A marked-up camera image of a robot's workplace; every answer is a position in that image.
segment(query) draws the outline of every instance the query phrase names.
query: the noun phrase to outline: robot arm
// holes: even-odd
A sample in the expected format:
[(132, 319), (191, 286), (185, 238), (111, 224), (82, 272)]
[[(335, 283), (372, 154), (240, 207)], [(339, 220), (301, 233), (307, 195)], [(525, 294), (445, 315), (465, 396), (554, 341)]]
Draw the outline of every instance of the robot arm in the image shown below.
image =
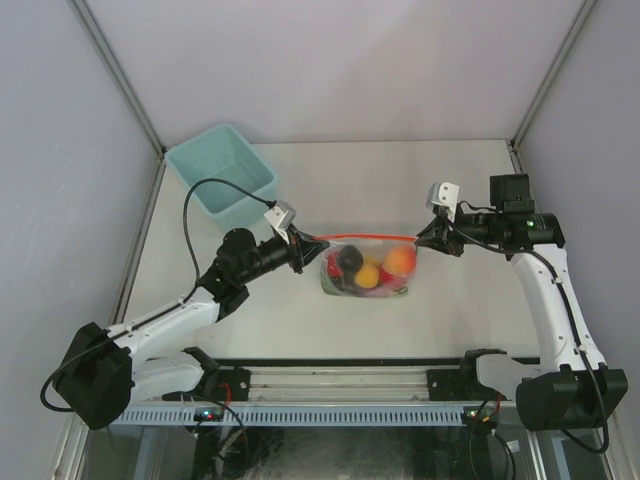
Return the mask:
[(416, 245), (460, 256), (465, 245), (476, 244), (506, 255), (524, 288), (540, 345), (539, 366), (522, 365), (496, 349), (467, 352), (461, 370), (469, 387), (480, 384), (515, 400), (528, 430), (602, 425), (626, 393), (627, 380), (623, 370), (607, 367), (587, 329), (557, 219), (535, 213), (526, 175), (491, 177), (495, 208), (482, 209), (487, 213), (464, 213), (458, 191), (450, 183), (432, 187), (427, 205), (436, 218)]
[(176, 339), (232, 314), (249, 297), (247, 283), (287, 264), (302, 273), (329, 246), (298, 231), (295, 210), (284, 202), (265, 217), (273, 238), (257, 245), (249, 230), (228, 232), (209, 270), (179, 302), (105, 330), (90, 323), (76, 333), (53, 386), (89, 428), (109, 425), (131, 401), (190, 391), (215, 378), (217, 364), (197, 348), (154, 357)]

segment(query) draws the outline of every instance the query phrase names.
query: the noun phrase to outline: teal container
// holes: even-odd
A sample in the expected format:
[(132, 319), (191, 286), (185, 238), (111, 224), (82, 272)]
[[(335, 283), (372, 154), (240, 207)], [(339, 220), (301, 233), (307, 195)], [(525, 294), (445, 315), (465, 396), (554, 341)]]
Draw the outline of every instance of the teal container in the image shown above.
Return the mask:
[[(169, 167), (189, 190), (203, 178), (228, 180), (264, 198), (276, 199), (278, 176), (231, 125), (222, 124), (169, 150)], [(205, 183), (192, 199), (222, 230), (249, 228), (267, 211), (267, 207), (221, 183)]]

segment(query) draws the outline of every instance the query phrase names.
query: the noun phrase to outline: clear plastic bag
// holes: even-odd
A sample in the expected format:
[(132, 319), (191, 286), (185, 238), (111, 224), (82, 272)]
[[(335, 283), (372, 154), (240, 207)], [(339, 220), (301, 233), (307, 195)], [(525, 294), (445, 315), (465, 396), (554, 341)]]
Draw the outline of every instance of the clear plastic bag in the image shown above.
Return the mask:
[(358, 236), (331, 240), (323, 252), (322, 289), (328, 295), (387, 298), (406, 295), (416, 269), (410, 237)]

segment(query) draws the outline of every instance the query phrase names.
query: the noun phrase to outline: tabletop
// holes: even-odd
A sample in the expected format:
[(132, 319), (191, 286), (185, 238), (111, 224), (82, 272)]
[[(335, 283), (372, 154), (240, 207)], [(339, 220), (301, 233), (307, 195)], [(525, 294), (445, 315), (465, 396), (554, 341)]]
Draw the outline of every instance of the tabletop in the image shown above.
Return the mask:
[[(513, 173), (502, 140), (256, 145), (280, 177), (278, 198), (307, 233), (415, 235), (432, 218), (430, 185), (460, 185), (460, 200), (487, 205), (489, 176)], [(126, 319), (175, 301), (193, 285), (182, 230), (186, 191), (167, 169), (153, 212)], [(190, 236), (201, 270), (222, 233), (192, 202)], [(254, 229), (270, 235), (266, 221)], [(328, 296), (319, 260), (302, 275), (283, 267), (248, 285), (231, 316), (184, 338), (225, 359), (441, 359), (494, 347), (536, 357), (538, 342), (524, 292), (509, 263), (468, 246), (460, 258), (421, 249), (406, 297)]]

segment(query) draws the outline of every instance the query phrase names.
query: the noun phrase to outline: white wall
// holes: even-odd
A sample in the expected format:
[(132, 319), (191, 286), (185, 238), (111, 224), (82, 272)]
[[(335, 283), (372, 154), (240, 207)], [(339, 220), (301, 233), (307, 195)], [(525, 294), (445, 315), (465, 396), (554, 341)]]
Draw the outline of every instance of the white wall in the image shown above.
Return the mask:
[(511, 138), (582, 0), (90, 0), (166, 144)]
[(640, 2), (601, 2), (523, 145), (543, 210), (568, 239), (589, 329), (629, 377), (640, 430)]
[(66, 2), (3, 0), (0, 45), (0, 478), (35, 480), (66, 416), (40, 386), (107, 322), (155, 160)]

